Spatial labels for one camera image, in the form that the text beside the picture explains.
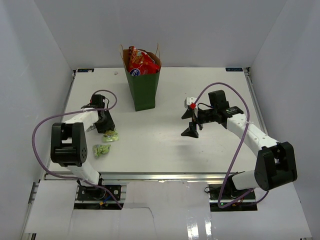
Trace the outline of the light blue snack packet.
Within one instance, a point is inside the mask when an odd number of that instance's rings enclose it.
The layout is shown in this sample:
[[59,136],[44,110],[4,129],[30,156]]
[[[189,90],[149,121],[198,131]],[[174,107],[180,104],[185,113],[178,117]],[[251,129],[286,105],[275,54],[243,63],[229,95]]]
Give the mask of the light blue snack packet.
[[93,124],[85,132],[87,133],[87,132],[90,132],[90,131],[95,130],[95,129],[96,129],[96,126]]

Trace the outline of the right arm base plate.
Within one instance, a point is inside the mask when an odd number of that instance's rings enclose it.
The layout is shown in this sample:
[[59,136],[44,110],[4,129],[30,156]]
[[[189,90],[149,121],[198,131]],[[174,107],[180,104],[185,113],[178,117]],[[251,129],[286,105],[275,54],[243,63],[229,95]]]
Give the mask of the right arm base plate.
[[228,206],[226,208],[220,208],[220,206],[225,206],[226,204],[232,202],[233,200],[247,192],[246,189],[235,190],[231,192],[227,189],[227,187],[225,187],[221,197],[220,204],[218,204],[220,190],[220,184],[209,184],[204,188],[204,192],[209,196],[209,205],[211,212],[247,212],[258,210],[256,204],[256,195],[254,191],[242,197],[240,200],[233,203],[231,206]]

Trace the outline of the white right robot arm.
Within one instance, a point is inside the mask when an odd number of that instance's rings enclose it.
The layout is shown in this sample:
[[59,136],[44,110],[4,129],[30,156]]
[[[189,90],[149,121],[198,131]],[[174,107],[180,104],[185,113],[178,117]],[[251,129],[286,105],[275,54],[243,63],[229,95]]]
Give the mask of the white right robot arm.
[[196,98],[184,101],[185,113],[182,119],[190,119],[183,137],[198,138],[198,130],[207,123],[218,123],[240,138],[256,156],[253,170],[230,173],[225,186],[220,187],[222,197],[238,199],[246,191],[260,188],[270,191],[295,182],[298,178],[294,147],[289,142],[279,142],[247,121],[244,112],[237,106],[230,106],[223,90],[208,94],[210,104],[201,109]]

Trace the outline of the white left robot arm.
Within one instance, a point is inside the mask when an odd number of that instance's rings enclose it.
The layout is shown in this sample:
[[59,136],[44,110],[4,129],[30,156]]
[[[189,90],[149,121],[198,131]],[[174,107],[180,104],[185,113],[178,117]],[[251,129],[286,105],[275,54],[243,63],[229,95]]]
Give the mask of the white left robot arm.
[[86,132],[93,127],[99,134],[115,129],[108,110],[108,100],[101,94],[93,94],[89,104],[79,114],[57,122],[51,128],[50,158],[53,163],[69,169],[81,181],[91,183],[88,193],[99,200],[105,196],[106,187],[99,183],[100,173],[87,161],[89,154]]

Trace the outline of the large red candy bag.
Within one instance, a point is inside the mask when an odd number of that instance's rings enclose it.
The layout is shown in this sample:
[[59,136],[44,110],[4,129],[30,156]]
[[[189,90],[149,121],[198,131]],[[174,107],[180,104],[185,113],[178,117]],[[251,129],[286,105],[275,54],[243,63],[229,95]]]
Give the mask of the large red candy bag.
[[130,46],[127,70],[131,76],[137,77],[156,74],[160,71],[160,66],[144,50]]

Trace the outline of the green snack packet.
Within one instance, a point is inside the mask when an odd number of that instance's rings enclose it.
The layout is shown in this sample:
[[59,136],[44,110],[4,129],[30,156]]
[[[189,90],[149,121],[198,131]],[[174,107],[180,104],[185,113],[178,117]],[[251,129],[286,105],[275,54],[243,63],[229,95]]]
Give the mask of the green snack packet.
[[111,145],[106,144],[106,145],[101,145],[101,144],[96,144],[92,147],[93,155],[95,158],[99,158],[102,155],[106,155],[110,151]]
[[102,142],[114,142],[119,140],[119,134],[117,130],[108,130],[102,135]]

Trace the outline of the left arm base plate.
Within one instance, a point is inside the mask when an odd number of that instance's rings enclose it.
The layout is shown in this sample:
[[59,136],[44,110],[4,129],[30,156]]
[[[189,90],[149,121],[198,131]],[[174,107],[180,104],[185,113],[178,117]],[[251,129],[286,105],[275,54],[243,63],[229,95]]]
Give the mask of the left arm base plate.
[[[121,185],[104,185],[104,188],[108,189],[115,199],[119,201],[121,199]],[[113,201],[114,199],[110,194],[97,187],[93,186],[79,186],[76,200],[78,201],[102,201],[106,203],[107,201]]]

